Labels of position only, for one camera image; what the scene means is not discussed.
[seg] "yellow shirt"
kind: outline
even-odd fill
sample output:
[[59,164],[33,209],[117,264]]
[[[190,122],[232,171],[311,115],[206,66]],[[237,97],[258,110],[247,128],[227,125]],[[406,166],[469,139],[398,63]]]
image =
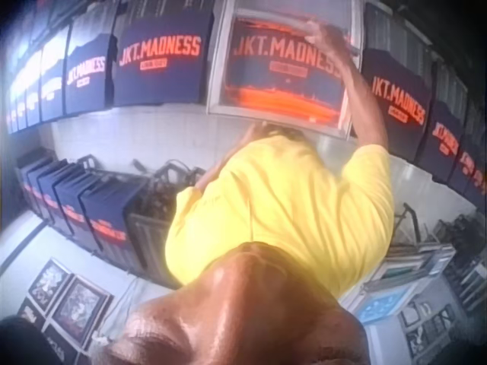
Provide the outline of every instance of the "yellow shirt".
[[228,250],[264,242],[338,298],[384,258],[392,230],[385,148],[359,148],[338,178],[310,145],[278,135],[237,152],[204,194],[188,188],[177,196],[166,262],[188,284]]

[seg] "man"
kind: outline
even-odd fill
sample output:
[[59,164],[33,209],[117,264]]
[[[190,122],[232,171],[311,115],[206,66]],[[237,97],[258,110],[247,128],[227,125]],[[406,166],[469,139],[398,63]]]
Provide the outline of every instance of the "man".
[[384,258],[393,227],[383,117],[342,35],[307,40],[340,70],[358,150],[334,177],[304,141],[253,125],[177,197],[166,260],[183,287],[132,314],[111,364],[365,364],[336,298]]

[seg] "man's arm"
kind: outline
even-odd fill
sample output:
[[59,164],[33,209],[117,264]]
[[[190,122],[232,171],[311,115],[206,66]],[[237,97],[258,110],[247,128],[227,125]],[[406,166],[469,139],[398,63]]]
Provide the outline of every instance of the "man's arm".
[[223,159],[218,162],[215,166],[213,166],[210,170],[208,170],[203,176],[201,176],[198,182],[195,184],[195,187],[204,192],[206,187],[209,183],[216,180],[220,175],[221,169],[227,164],[227,162],[243,147],[247,146],[251,141],[255,141],[257,139],[261,139],[267,135],[269,126],[267,122],[255,122],[247,129],[247,132],[242,137],[241,140],[237,143],[237,145],[232,148]]
[[346,48],[343,34],[330,26],[310,22],[310,36],[306,40],[322,51],[338,68],[349,96],[352,124],[360,146],[378,144],[387,149],[384,118],[375,96],[362,77]]

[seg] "skin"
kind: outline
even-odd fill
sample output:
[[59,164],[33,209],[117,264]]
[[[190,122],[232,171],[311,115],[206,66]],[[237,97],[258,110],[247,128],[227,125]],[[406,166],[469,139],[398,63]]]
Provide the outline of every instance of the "skin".
[[[307,40],[336,64],[349,94],[358,143],[387,146],[377,101],[333,28],[310,24]],[[240,148],[272,130],[255,123],[197,183],[202,192]],[[243,243],[193,283],[134,312],[103,364],[366,364],[362,325],[286,252]]]

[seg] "t-shirt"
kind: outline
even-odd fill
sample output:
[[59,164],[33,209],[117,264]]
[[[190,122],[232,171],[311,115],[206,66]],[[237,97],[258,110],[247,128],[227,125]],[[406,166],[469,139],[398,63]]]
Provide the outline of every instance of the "t-shirt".
[[188,284],[240,244],[267,243],[338,298],[380,263],[392,231],[385,148],[359,148],[337,177],[308,143],[277,135],[238,151],[203,194],[177,196],[165,254]]

